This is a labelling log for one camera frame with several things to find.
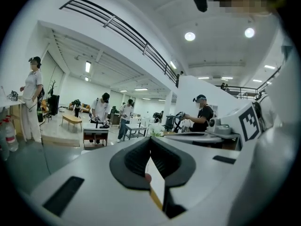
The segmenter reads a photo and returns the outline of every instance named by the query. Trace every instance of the black cap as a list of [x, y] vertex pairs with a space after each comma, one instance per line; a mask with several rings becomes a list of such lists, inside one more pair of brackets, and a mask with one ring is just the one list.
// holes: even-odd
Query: black cap
[[32, 58], [30, 58], [30, 59], [28, 60], [28, 62], [31, 62], [32, 60], [37, 61], [39, 65], [41, 64], [41, 58], [40, 58], [40, 57], [37, 57], [37, 56], [36, 56], [36, 57], [32, 57]]
[[204, 95], [199, 95], [199, 96], [197, 97], [197, 100], [198, 100], [198, 99], [204, 99], [204, 100], [207, 100], [206, 96], [204, 96]]

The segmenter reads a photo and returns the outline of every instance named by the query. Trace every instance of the hand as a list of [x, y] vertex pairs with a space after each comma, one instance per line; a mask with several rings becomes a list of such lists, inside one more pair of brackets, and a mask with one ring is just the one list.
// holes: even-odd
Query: hand
[[183, 117], [183, 119], [189, 119], [189, 118], [190, 118], [190, 115], [188, 115], [188, 114], [185, 114]]

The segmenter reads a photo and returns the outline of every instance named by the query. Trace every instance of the sofa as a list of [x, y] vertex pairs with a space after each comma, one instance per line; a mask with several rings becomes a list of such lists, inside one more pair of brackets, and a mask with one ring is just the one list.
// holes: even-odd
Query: sofa
[[[83, 112], [89, 113], [89, 112], [90, 112], [90, 105], [87, 105], [87, 104], [82, 103], [82, 104], [81, 104], [81, 109], [82, 109]], [[73, 110], [73, 105], [72, 105], [72, 103], [69, 104], [69, 110], [70, 110], [70, 111]]]

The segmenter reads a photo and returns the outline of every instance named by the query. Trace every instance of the white shirt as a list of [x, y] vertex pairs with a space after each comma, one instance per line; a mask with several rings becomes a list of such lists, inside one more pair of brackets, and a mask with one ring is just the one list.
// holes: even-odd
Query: white shirt
[[272, 106], [272, 102], [271, 102], [269, 96], [263, 97], [259, 101], [259, 104], [261, 107], [262, 119], [265, 123], [266, 129], [269, 129], [274, 126], [274, 122], [275, 122], [277, 114], [275, 113], [275, 110]]
[[130, 105], [130, 106], [127, 106], [127, 104], [123, 105], [120, 109], [120, 114], [126, 114], [127, 116], [124, 117], [122, 116], [122, 119], [126, 120], [126, 121], [130, 121], [131, 120], [131, 113], [133, 113], [133, 107]]
[[25, 80], [23, 98], [28, 100], [31, 99], [36, 93], [37, 86], [41, 84], [43, 84], [43, 76], [41, 71], [31, 71]]
[[110, 113], [110, 104], [109, 103], [102, 103], [101, 99], [93, 101], [91, 109], [95, 110], [95, 115], [98, 114], [100, 122], [104, 122], [104, 114]]

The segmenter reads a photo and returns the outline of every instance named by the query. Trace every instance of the man in black t-shirt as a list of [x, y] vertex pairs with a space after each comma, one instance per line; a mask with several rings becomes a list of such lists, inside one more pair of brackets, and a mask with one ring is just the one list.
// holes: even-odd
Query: man in black t-shirt
[[203, 132], [207, 129], [208, 121], [210, 121], [214, 113], [212, 108], [207, 104], [207, 98], [204, 95], [199, 95], [193, 100], [199, 104], [200, 111], [198, 112], [198, 117], [192, 117], [185, 114], [184, 119], [194, 122], [192, 127], [193, 132]]

